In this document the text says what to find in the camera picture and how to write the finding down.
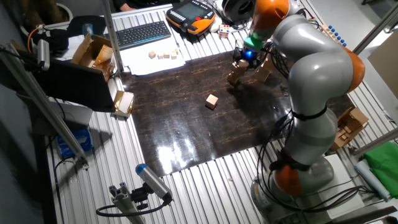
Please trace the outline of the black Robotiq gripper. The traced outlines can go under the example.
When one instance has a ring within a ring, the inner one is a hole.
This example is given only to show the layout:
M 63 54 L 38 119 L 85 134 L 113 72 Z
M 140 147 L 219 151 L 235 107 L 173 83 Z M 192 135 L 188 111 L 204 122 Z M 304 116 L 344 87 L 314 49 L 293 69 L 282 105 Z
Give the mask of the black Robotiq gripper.
M 245 60 L 248 62 L 248 68 L 256 69 L 261 61 L 259 60 L 259 53 L 247 48 L 235 48 L 233 51 L 233 62 Z

